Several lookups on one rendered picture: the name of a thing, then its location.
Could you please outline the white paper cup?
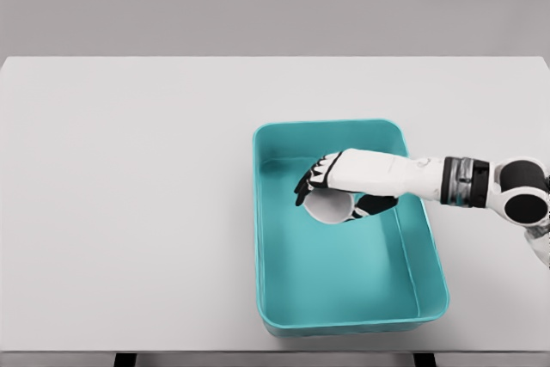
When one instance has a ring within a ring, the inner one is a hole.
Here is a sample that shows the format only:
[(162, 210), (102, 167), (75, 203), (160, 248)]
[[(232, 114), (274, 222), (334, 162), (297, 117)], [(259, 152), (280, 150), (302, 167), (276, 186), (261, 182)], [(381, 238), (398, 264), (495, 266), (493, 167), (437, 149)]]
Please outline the white paper cup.
[(316, 188), (303, 201), (308, 214), (325, 224), (338, 224), (348, 220), (353, 212), (355, 198), (351, 193), (330, 188)]

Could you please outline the teal plastic basket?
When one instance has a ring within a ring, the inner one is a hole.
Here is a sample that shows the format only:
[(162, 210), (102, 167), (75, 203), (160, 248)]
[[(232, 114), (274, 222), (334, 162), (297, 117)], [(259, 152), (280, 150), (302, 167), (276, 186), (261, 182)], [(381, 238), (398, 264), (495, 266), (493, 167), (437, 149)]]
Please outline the teal plastic basket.
[(253, 136), (256, 303), (277, 337), (407, 331), (439, 319), (449, 290), (423, 201), (327, 225), (296, 206), (322, 156), (347, 148), (404, 156), (386, 119), (271, 123)]

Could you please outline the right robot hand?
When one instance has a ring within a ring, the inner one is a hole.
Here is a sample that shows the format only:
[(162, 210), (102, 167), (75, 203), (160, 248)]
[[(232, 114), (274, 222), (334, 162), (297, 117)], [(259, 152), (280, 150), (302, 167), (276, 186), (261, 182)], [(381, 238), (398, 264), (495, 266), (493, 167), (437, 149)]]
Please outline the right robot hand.
[(399, 202), (391, 184), (391, 168), (397, 160), (397, 156), (387, 153), (358, 149), (324, 155), (296, 184), (295, 205), (304, 207), (306, 196), (316, 188), (330, 188), (351, 193), (355, 198), (353, 212), (346, 222), (391, 210)]

